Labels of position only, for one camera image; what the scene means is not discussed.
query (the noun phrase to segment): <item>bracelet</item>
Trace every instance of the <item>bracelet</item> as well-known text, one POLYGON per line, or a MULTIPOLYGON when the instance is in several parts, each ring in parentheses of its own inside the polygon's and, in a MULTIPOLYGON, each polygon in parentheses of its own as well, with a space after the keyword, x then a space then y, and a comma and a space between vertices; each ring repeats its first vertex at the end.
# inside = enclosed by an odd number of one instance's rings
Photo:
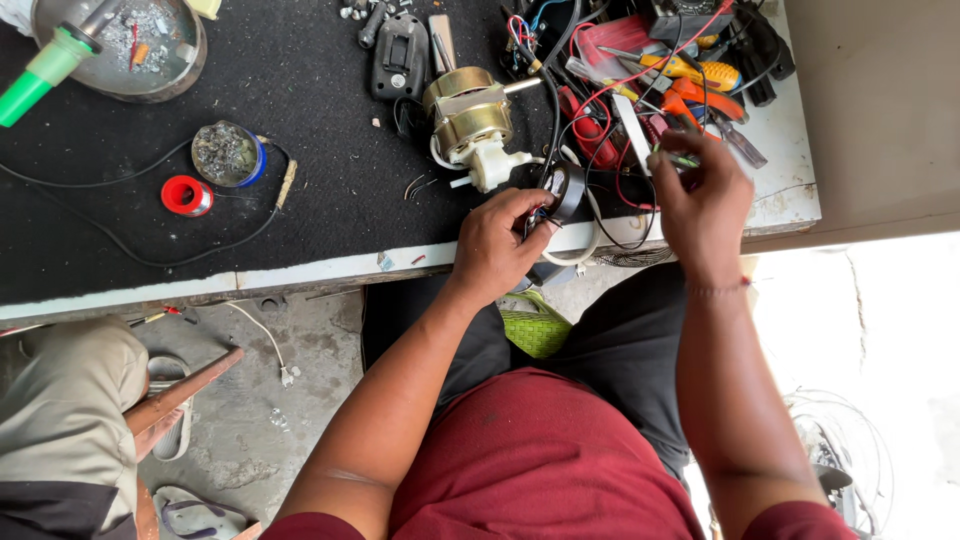
POLYGON ((732 287, 691 287, 689 284, 686 286, 686 293, 693 296, 728 296, 739 292, 745 287, 749 287, 753 282, 750 281, 750 278, 744 276, 740 278, 740 283, 732 287))

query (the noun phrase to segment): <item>green soldering iron handle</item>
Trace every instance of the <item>green soldering iron handle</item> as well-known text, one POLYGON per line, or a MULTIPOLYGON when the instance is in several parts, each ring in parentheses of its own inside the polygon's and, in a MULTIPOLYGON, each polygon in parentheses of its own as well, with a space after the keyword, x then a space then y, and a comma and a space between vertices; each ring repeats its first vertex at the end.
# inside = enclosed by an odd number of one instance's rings
POLYGON ((50 88, 59 85, 80 63, 96 56, 86 43, 59 26, 51 40, 26 71, 0 96, 0 126, 9 128, 40 100, 50 88))

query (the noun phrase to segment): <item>person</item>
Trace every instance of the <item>person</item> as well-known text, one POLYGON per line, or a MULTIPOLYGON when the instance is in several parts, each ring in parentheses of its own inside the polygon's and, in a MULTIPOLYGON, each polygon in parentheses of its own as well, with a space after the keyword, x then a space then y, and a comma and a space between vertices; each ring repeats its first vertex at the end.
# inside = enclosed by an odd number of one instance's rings
POLYGON ((0 400, 0 539, 135 540, 136 464, 183 414, 134 437, 147 350, 117 316, 26 334, 30 363, 0 400))
POLYGON ((650 162, 679 264, 607 291, 546 360, 493 302, 556 230, 516 233, 547 191, 475 209, 448 278, 369 286, 366 373, 261 539, 702 538, 691 450, 726 538, 854 538, 760 351, 738 263, 753 185, 719 143, 662 146, 702 162, 650 162))

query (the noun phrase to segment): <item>red solder spool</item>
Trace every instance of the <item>red solder spool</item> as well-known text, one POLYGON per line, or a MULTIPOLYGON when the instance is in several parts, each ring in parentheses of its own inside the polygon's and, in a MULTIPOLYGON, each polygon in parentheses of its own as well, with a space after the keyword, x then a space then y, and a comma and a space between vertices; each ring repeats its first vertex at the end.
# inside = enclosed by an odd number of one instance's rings
POLYGON ((213 207, 213 192, 210 186, 186 175, 175 176, 163 185, 160 200, 173 213, 197 217, 213 207))

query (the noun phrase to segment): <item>beige pants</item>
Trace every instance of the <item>beige pants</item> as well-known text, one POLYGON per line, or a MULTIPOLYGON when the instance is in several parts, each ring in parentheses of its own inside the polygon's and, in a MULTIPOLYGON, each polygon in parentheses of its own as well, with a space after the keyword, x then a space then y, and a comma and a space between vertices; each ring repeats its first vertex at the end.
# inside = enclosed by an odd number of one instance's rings
POLYGON ((147 350, 119 317, 54 326, 0 401, 0 481, 119 488, 103 530, 136 510, 136 451, 123 411, 135 404, 147 350))

